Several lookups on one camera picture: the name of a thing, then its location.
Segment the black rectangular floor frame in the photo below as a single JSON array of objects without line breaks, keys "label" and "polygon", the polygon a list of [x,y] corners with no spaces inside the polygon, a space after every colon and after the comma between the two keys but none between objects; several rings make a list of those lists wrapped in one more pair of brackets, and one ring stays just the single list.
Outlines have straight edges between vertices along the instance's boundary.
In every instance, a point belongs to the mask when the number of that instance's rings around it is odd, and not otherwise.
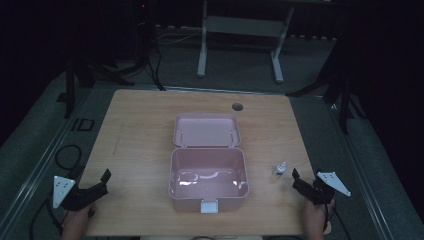
[{"label": "black rectangular floor frame", "polygon": [[95,121],[93,119],[77,118],[72,127],[72,131],[91,131],[94,128]]}]

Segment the white metal desk frame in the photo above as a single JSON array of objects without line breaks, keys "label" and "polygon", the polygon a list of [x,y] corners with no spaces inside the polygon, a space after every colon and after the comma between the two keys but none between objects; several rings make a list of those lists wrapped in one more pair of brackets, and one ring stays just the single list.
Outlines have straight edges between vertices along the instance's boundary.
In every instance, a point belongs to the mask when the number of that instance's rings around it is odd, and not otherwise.
[{"label": "white metal desk frame", "polygon": [[276,38],[278,40],[277,46],[273,51],[270,52],[270,60],[273,67],[275,81],[277,83],[282,83],[284,81],[284,77],[279,56],[287,36],[293,13],[294,8],[289,7],[284,21],[214,16],[208,13],[208,0],[203,0],[201,48],[197,67],[197,76],[204,77],[206,75],[208,51],[207,34],[226,33]]}]

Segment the person's right hand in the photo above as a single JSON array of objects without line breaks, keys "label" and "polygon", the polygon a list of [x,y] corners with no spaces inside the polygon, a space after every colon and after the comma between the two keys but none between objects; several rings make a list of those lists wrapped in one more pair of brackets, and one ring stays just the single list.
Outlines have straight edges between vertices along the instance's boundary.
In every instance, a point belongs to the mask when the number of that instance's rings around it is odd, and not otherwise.
[{"label": "person's right hand", "polygon": [[324,225],[327,223],[327,214],[334,205],[335,200],[328,205],[315,205],[309,199],[305,199],[302,220],[308,240],[325,240]]}]

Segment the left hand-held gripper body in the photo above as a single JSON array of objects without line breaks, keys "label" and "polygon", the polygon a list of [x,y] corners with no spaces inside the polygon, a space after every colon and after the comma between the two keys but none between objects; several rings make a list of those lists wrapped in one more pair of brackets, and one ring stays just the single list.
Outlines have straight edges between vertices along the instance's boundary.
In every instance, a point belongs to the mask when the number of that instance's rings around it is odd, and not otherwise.
[{"label": "left hand-held gripper body", "polygon": [[79,211],[100,199],[89,197],[88,189],[80,189],[73,179],[55,176],[53,178],[52,207]]}]

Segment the person's left hand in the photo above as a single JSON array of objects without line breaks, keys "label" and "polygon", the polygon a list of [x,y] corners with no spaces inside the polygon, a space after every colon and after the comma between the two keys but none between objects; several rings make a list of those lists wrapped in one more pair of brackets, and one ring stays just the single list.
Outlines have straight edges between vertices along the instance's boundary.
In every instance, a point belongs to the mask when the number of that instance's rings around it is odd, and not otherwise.
[{"label": "person's left hand", "polygon": [[62,224],[61,240],[81,240],[88,229],[89,213],[96,209],[96,204],[92,203],[79,211],[68,211]]}]

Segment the black tripod stand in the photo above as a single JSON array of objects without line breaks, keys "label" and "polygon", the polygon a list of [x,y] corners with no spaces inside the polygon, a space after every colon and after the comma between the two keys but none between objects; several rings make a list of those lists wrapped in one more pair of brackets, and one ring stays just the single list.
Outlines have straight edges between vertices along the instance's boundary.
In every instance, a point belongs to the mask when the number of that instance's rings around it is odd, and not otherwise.
[{"label": "black tripod stand", "polygon": [[60,0],[60,39],[64,55],[66,91],[61,95],[66,103],[64,118],[71,116],[75,107],[75,79],[83,87],[95,84],[96,71],[119,85],[132,86],[107,66],[117,67],[109,34],[103,21],[100,0]]},{"label": "black tripod stand", "polygon": [[358,42],[352,32],[346,30],[337,39],[316,80],[300,90],[287,93],[287,96],[300,97],[327,85],[323,100],[326,104],[334,104],[341,98],[338,124],[342,132],[347,134],[350,95],[354,85],[363,79],[363,75],[364,64]]}]

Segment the pink plastic box with lid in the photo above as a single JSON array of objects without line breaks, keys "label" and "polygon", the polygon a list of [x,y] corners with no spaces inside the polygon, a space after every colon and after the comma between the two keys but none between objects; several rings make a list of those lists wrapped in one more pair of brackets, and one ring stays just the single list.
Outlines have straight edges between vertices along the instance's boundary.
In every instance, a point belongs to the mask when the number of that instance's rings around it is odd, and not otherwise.
[{"label": "pink plastic box with lid", "polygon": [[213,214],[241,207],[249,183],[234,115],[180,114],[173,143],[168,193],[175,210]]}]

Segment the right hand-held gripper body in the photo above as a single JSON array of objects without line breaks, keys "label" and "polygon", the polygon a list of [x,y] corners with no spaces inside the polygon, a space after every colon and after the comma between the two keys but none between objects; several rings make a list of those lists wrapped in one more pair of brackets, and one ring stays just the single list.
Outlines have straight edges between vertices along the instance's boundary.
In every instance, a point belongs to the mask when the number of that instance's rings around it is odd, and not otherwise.
[{"label": "right hand-held gripper body", "polygon": [[311,188],[311,196],[307,199],[315,205],[329,204],[334,198],[335,192],[338,191],[347,197],[351,196],[351,192],[347,189],[341,179],[335,172],[318,172],[317,178],[312,184],[304,180],[300,182],[308,183]]}]

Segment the dark equipment tower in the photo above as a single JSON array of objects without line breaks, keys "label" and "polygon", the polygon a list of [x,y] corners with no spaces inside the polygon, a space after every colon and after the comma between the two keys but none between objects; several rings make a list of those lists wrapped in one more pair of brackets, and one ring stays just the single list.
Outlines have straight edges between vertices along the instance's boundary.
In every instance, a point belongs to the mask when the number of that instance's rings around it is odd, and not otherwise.
[{"label": "dark equipment tower", "polygon": [[143,65],[150,55],[154,38],[151,0],[131,0],[131,4],[136,31],[134,61],[137,65]]}]

